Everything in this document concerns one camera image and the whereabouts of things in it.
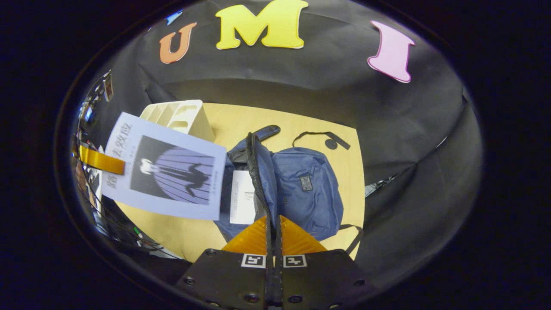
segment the white paper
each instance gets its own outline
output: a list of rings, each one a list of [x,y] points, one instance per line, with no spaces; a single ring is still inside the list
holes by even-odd
[[[126,162],[124,175],[102,174],[105,196],[150,212],[219,219],[224,147],[122,113],[105,154]]]
[[[235,170],[231,182],[230,223],[250,225],[255,221],[255,187],[248,171]]]

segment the yellow letter m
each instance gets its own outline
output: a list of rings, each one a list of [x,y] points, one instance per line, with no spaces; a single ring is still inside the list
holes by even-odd
[[[308,3],[302,0],[274,0],[255,16],[245,6],[225,8],[216,13],[220,18],[219,50],[233,49],[241,44],[235,38],[235,30],[245,43],[254,45],[268,26],[268,34],[261,40],[265,46],[300,49],[304,41],[299,38],[300,11]]]

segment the wooden table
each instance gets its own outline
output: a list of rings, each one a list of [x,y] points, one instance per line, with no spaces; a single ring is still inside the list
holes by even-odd
[[[270,151],[278,152],[291,147],[293,139],[304,131],[332,131],[350,144],[329,149],[327,136],[306,135],[295,146],[315,149],[327,156],[337,180],[344,205],[342,224],[362,226],[364,222],[364,168],[356,129],[311,117],[280,111],[228,104],[203,104],[209,123],[216,136],[214,143],[228,150],[239,141],[267,125],[278,125],[281,132],[262,142]],[[173,253],[195,262],[207,248],[221,249],[226,241],[213,221],[195,220],[162,215],[136,209],[118,202],[121,210],[147,235]],[[321,242],[328,250],[346,249],[357,235],[355,228],[339,231]],[[351,257],[354,259],[358,247]]]

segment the backpack strap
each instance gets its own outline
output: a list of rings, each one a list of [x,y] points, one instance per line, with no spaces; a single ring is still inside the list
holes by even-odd
[[[352,240],[352,242],[350,243],[350,246],[346,249],[346,253],[348,255],[350,255],[350,253],[352,253],[352,251],[356,248],[356,245],[358,245],[358,243],[360,243],[361,238],[364,236],[364,230],[361,227],[356,226],[356,225],[344,224],[344,225],[341,225],[339,230],[341,231],[343,229],[347,229],[347,228],[350,228],[350,227],[356,227],[356,229],[358,230],[358,235],[356,235],[356,238],[354,238],[354,240]]]
[[[342,147],[344,147],[345,149],[350,149],[350,144],[346,143],[345,140],[341,139],[341,137],[335,135],[333,132],[330,132],[330,131],[326,131],[326,132],[311,132],[311,131],[305,131],[301,134],[298,135],[298,137],[295,138],[295,140],[293,140],[293,147],[295,147],[295,142],[296,140],[304,137],[305,135],[326,135],[328,136],[329,138],[333,139],[336,143],[339,143]]]

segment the cable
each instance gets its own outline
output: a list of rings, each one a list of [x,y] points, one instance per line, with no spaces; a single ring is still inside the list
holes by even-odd
[[[82,191],[82,189],[81,189],[80,187],[79,187],[79,190],[80,190],[80,193],[81,193],[83,196],[86,197],[86,194]],[[87,201],[88,201],[88,203],[92,206],[92,208],[93,208],[97,213],[101,214],[100,210],[98,210],[96,207],[94,207],[94,205],[92,205],[92,203],[90,202],[90,199],[87,199]],[[156,247],[155,247],[153,244],[151,244],[149,241],[145,240],[144,238],[142,238],[142,237],[140,237],[140,236],[135,235],[134,232],[129,231],[126,227],[120,226],[119,224],[115,223],[115,221],[113,221],[112,219],[108,218],[107,216],[104,216],[104,217],[105,217],[105,219],[107,219],[108,221],[110,221],[110,222],[111,222],[112,224],[114,224],[115,226],[119,227],[120,229],[123,229],[123,230],[126,231],[126,232],[129,232],[131,236],[133,236],[133,237],[135,237],[136,239],[142,241],[142,242],[145,243],[146,245],[152,247],[152,250],[158,250],[158,251],[161,251],[162,253],[164,253],[164,254],[166,254],[166,255],[168,255],[168,256],[170,256],[170,257],[173,257],[173,258],[175,258],[175,259],[180,259],[179,257],[176,257],[176,256],[174,256],[174,255],[172,255],[172,254],[170,254],[170,253],[167,253],[167,252],[163,251],[164,247],[161,246],[160,248],[156,248]]]

